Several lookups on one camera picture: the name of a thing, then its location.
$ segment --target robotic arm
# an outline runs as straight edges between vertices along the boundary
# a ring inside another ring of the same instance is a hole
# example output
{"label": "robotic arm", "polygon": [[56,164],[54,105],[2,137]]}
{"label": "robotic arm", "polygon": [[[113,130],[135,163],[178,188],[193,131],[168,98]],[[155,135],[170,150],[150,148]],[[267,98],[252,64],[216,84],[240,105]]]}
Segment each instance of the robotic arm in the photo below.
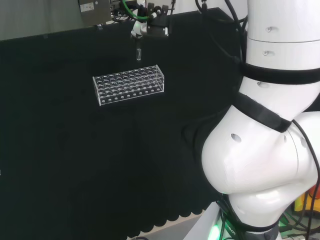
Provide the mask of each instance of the robotic arm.
{"label": "robotic arm", "polygon": [[[247,4],[246,62],[238,102],[206,139],[202,166],[224,199],[218,202],[223,212],[219,239],[281,240],[280,216],[319,181],[320,112],[303,112],[320,93],[320,1]],[[137,19],[131,35],[137,41],[167,37],[169,25],[153,20],[166,19],[168,11],[158,14],[149,3],[146,12],[148,21]]]}
{"label": "robotic arm", "polygon": [[[173,0],[170,15],[173,13],[175,3],[176,0]],[[142,37],[167,38],[169,33],[171,33],[172,18],[168,16],[169,6],[167,5],[160,7],[149,2],[147,8],[145,8],[145,0],[138,0],[137,4],[139,5],[139,9],[136,10],[137,15],[132,13],[128,8],[127,11],[136,18],[131,31],[131,37],[135,42],[136,60],[140,61],[142,57]]]}

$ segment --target electronic device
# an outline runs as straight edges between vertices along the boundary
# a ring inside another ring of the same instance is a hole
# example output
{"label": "electronic device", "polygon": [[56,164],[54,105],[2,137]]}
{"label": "electronic device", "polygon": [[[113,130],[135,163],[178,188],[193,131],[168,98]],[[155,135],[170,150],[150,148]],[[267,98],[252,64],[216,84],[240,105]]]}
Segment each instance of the electronic device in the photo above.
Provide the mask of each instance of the electronic device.
{"label": "electronic device", "polygon": [[78,0],[85,27],[104,25],[111,21],[110,0]]}

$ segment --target black fabric backdrop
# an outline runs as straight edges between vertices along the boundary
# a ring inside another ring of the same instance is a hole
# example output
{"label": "black fabric backdrop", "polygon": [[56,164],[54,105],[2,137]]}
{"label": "black fabric backdrop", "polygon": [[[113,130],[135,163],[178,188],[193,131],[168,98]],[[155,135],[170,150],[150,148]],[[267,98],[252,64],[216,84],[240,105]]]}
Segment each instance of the black fabric backdrop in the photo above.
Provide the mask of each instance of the black fabric backdrop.
{"label": "black fabric backdrop", "polygon": [[[132,25],[0,42],[1,239],[122,240],[217,200],[181,130],[229,105],[241,77],[198,12],[146,39],[141,63]],[[234,26],[211,30],[237,53]],[[164,95],[98,106],[92,76],[156,64]]]}

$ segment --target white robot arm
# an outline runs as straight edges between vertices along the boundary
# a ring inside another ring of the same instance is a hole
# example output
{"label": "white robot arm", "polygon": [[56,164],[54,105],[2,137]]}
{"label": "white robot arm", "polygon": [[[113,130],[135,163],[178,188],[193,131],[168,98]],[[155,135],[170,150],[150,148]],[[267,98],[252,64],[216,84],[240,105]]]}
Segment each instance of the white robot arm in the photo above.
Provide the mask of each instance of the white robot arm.
{"label": "white robot arm", "polygon": [[[247,64],[271,70],[320,69],[319,11],[318,0],[248,0]],[[294,85],[244,77],[239,92],[287,121],[295,119],[320,159],[320,112],[302,113],[320,93],[320,75],[313,83],[305,79]],[[228,194],[238,219],[257,228],[277,223],[318,178],[297,126],[281,133],[234,106],[207,138],[202,166],[212,186]],[[264,233],[254,234],[263,239]],[[280,234],[270,236],[281,239]]]}

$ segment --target green light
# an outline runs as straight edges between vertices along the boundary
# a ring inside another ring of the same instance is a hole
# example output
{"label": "green light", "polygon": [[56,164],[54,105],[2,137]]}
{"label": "green light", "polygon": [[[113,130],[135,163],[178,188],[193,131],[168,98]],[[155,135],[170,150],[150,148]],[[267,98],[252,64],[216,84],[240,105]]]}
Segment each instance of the green light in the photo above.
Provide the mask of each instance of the green light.
{"label": "green light", "polygon": [[208,237],[208,240],[219,240],[220,238],[220,230],[218,225],[214,225],[211,230]]}

